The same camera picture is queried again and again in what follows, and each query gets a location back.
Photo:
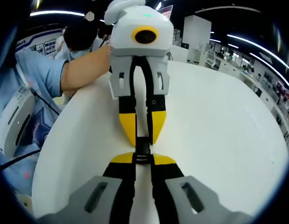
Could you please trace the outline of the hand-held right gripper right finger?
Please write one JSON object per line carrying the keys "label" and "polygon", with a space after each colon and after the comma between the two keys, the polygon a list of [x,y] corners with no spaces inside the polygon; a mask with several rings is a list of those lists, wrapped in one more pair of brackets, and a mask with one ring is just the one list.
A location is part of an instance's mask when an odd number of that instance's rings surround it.
{"label": "hand-held right gripper right finger", "polygon": [[252,217],[223,206],[218,195],[170,157],[151,156],[152,195],[162,224],[248,224]]}

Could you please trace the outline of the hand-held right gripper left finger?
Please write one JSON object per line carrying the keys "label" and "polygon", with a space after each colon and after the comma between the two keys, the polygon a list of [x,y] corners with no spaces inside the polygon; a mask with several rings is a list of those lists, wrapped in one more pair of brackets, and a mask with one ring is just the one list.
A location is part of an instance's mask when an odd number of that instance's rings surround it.
{"label": "hand-held right gripper left finger", "polygon": [[38,218],[41,224],[127,224],[135,196],[133,152],[111,159],[102,176],[96,175],[74,191],[66,206]]}

